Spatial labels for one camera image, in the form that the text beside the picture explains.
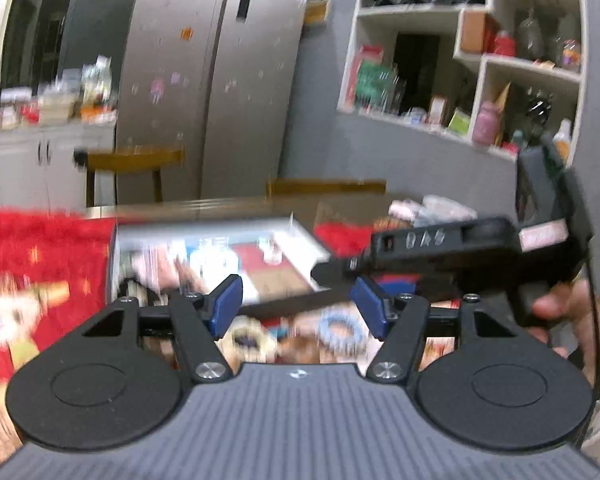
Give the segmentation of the person's right hand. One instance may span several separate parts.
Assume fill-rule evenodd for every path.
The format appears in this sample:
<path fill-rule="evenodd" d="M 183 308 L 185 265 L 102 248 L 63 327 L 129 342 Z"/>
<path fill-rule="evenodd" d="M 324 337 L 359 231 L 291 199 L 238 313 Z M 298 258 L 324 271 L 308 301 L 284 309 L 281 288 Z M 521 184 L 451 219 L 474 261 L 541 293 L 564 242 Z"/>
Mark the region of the person's right hand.
<path fill-rule="evenodd" d="M 590 282 L 579 278 L 554 286 L 532 304 L 532 314 L 546 322 L 568 321 L 583 353 L 583 373 L 592 386 L 600 378 L 600 302 Z"/>

